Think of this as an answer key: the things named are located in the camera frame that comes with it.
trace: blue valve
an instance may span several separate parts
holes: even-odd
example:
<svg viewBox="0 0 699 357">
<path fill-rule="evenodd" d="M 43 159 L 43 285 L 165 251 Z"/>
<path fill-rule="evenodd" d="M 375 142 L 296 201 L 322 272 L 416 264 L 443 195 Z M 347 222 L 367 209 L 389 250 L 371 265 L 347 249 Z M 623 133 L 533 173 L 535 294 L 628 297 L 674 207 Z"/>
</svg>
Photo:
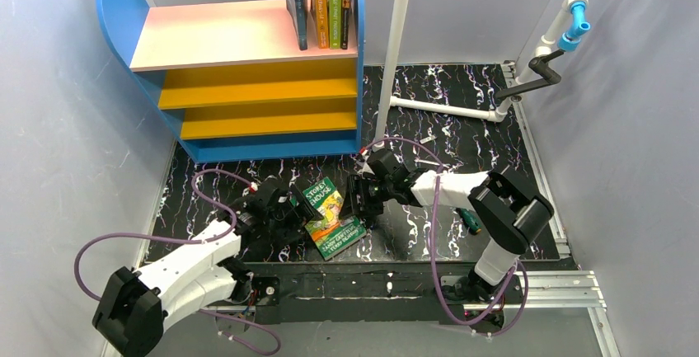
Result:
<svg viewBox="0 0 699 357">
<path fill-rule="evenodd" d="M 578 48 L 580 37 L 590 29 L 590 24 L 585 20 L 585 3 L 583 1 L 573 2 L 570 5 L 570 13 L 573 14 L 573 24 L 558 40 L 558 48 L 565 52 L 572 52 Z"/>
</svg>

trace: green book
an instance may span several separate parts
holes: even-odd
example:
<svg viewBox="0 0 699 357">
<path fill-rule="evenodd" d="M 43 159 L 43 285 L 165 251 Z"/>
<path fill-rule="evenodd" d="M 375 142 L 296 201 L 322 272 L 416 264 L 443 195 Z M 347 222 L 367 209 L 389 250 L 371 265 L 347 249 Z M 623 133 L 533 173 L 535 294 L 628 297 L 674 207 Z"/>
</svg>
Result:
<svg viewBox="0 0 699 357">
<path fill-rule="evenodd" d="M 328 26 L 330 27 L 330 49 L 340 48 L 340 35 L 342 32 L 342 2 L 341 0 L 328 0 L 330 11 L 328 12 Z"/>
<path fill-rule="evenodd" d="M 320 221 L 307 223 L 306 230 L 325 260 L 331 259 L 367 234 L 364 225 L 355 216 L 344 221 L 338 218 L 344 199 L 329 178 L 324 178 L 303 194 L 323 216 Z"/>
</svg>

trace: shelf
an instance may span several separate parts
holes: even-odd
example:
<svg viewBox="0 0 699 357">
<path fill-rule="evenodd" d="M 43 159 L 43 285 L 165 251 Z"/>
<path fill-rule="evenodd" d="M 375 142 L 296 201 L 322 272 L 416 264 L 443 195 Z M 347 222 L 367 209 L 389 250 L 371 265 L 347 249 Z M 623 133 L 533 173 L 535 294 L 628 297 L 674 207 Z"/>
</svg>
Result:
<svg viewBox="0 0 699 357">
<path fill-rule="evenodd" d="M 309 15 L 307 20 L 308 49 L 300 50 L 286 0 L 152 7 L 130 68 L 137 72 L 357 58 L 354 21 L 348 49 L 318 49 L 313 19 Z"/>
<path fill-rule="evenodd" d="M 357 153 L 354 130 L 231 139 L 187 140 L 197 162 L 232 162 L 279 157 Z"/>
<path fill-rule="evenodd" d="M 354 59 L 183 68 L 167 72 L 162 110 L 356 98 Z"/>
<path fill-rule="evenodd" d="M 357 128 L 355 99 L 189 108 L 180 137 L 216 139 Z"/>
</svg>

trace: blue side panel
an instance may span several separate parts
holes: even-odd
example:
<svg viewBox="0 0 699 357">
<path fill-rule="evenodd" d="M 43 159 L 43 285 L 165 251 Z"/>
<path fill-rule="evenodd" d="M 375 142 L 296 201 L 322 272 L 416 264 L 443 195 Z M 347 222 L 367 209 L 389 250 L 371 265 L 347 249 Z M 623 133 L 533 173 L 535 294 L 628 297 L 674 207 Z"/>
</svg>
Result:
<svg viewBox="0 0 699 357">
<path fill-rule="evenodd" d="M 182 120 L 185 117 L 184 110 L 169 111 L 164 113 L 157 108 L 160 100 L 162 85 L 165 82 L 166 71 L 151 71 L 145 73 L 131 72 L 129 65 L 134 57 L 138 38 L 146 23 L 146 16 L 150 6 L 146 0 L 95 0 L 97 18 L 100 21 L 102 35 L 105 37 L 114 56 L 119 60 L 131 77 L 136 81 L 141 91 L 146 94 L 151 105 L 160 114 L 161 118 L 172 133 L 180 136 Z M 187 149 L 187 153 L 194 157 L 193 152 Z"/>
<path fill-rule="evenodd" d="M 354 130 L 274 134 L 228 139 L 186 140 L 195 162 L 234 162 L 277 157 L 315 157 L 357 153 Z"/>
<path fill-rule="evenodd" d="M 357 27 L 357 134 L 355 151 L 362 148 L 362 96 L 364 95 L 364 0 L 354 0 L 354 25 Z"/>
</svg>

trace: green object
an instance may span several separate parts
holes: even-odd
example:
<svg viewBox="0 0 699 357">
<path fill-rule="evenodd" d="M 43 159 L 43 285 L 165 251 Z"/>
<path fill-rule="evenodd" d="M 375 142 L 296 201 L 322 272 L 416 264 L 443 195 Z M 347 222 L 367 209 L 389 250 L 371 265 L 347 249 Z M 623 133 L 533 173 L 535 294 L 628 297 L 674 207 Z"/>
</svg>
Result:
<svg viewBox="0 0 699 357">
<path fill-rule="evenodd" d="M 468 227 L 468 232 L 475 235 L 481 231 L 481 223 L 473 213 L 466 209 L 457 209 L 457 213 L 459 217 L 461 217 L 463 223 Z"/>
<path fill-rule="evenodd" d="M 340 0 L 328 0 L 328 27 L 330 28 L 330 49 L 340 48 L 340 37 L 342 32 L 342 3 Z"/>
<path fill-rule="evenodd" d="M 344 199 L 329 178 L 324 178 L 303 194 L 323 216 L 320 221 L 307 223 L 306 230 L 325 260 L 331 259 L 367 234 L 364 225 L 355 216 L 340 220 Z"/>
</svg>

